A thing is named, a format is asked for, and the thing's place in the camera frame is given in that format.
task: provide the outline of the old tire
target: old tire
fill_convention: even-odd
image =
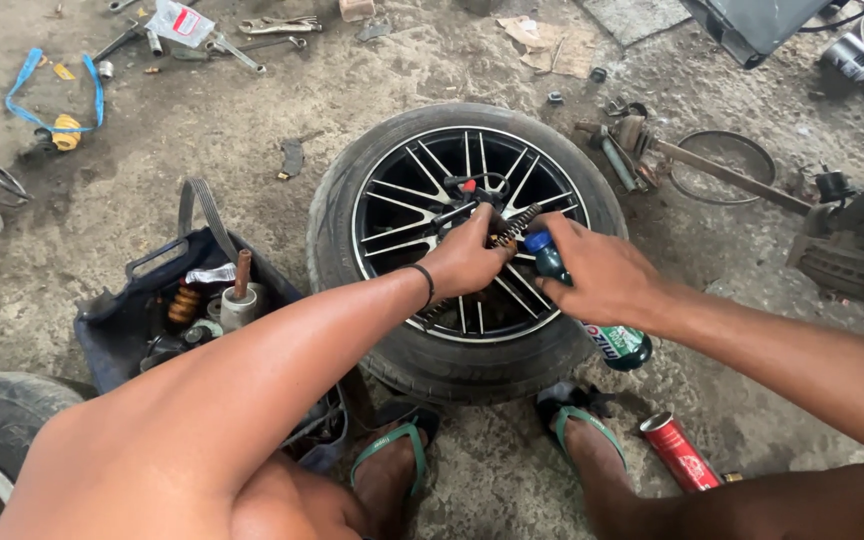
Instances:
[[[353,253],[352,214],[358,190],[378,160],[402,141],[453,126],[502,130],[530,142],[572,179],[588,209],[590,227],[628,237],[618,200],[605,178],[557,131],[486,104],[434,104],[370,129],[348,145],[325,172],[310,207],[306,238],[309,279],[315,292],[364,279]],[[456,343],[400,325],[360,365],[405,394],[439,404],[479,405],[538,393],[567,377],[590,352],[590,342],[578,326],[559,314],[532,333],[488,345]]]
[[[49,376],[0,373],[0,473],[10,483],[16,482],[42,426],[60,411],[88,399],[90,390],[94,392],[88,384],[77,382],[76,387]]]

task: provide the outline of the locking pliers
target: locking pliers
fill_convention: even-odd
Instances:
[[[265,36],[267,34],[300,34],[321,32],[322,25],[315,15],[296,17],[292,19],[274,19],[260,17],[246,19],[239,25],[239,32],[250,36]]]

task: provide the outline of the black wristband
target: black wristband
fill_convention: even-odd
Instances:
[[[429,299],[425,302],[423,308],[428,307],[429,304],[432,304],[432,297],[435,296],[435,282],[432,281],[432,275],[429,274],[428,270],[418,264],[406,264],[402,266],[402,268],[414,268],[421,272],[422,276],[425,276],[425,280],[429,283]]]

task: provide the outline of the bottle label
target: bottle label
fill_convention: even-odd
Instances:
[[[644,333],[628,326],[597,326],[580,322],[585,335],[591,339],[607,361],[616,361],[634,353],[642,346]]]

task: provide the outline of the yellow rubber part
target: yellow rubber part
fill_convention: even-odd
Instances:
[[[79,124],[79,122],[76,122],[75,118],[68,114],[60,114],[55,118],[55,127],[66,129],[81,128],[82,125]],[[79,141],[81,140],[82,134],[79,132],[52,133],[52,142],[54,142],[55,146],[58,147],[58,150],[61,150],[62,152],[68,152],[69,150],[74,149],[79,145]]]

